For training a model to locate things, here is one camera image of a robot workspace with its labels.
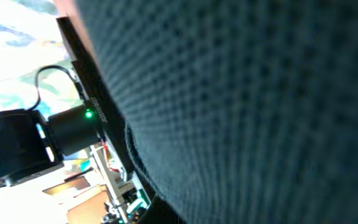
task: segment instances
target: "green light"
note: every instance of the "green light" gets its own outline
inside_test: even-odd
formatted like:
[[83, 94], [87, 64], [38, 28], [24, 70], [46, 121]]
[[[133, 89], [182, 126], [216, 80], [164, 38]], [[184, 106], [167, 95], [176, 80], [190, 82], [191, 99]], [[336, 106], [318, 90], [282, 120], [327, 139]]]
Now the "green light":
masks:
[[87, 111], [87, 112], [85, 113], [85, 117], [86, 117], [86, 118], [92, 118], [92, 117], [93, 117], [93, 113], [90, 112], [90, 111]]

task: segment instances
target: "dark teal fabric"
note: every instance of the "dark teal fabric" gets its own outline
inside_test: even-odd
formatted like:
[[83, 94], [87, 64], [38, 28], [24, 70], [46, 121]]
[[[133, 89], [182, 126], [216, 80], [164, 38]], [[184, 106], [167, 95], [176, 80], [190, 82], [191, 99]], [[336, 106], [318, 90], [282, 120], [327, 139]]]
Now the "dark teal fabric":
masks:
[[358, 223], [358, 1], [79, 1], [136, 163], [188, 223]]

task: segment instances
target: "black cable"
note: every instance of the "black cable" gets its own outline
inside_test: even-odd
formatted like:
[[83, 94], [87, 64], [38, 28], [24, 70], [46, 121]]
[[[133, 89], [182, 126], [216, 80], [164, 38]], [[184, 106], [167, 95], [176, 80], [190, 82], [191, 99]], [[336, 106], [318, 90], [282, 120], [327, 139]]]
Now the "black cable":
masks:
[[47, 65], [47, 66], [40, 68], [40, 70], [38, 70], [38, 72], [35, 74], [35, 87], [37, 89], [38, 98], [37, 98], [37, 101], [35, 102], [34, 106], [27, 109], [28, 111], [34, 110], [41, 102], [41, 95], [40, 95], [40, 90], [39, 90], [39, 75], [40, 75], [40, 73], [42, 71], [45, 71], [48, 69], [53, 69], [53, 68], [66, 73], [68, 75], [68, 77], [70, 78], [70, 80], [73, 82], [75, 88], [77, 89], [80, 99], [85, 100], [81, 85], [73, 77], [71, 77], [70, 72], [66, 68], [59, 66], [59, 65]]

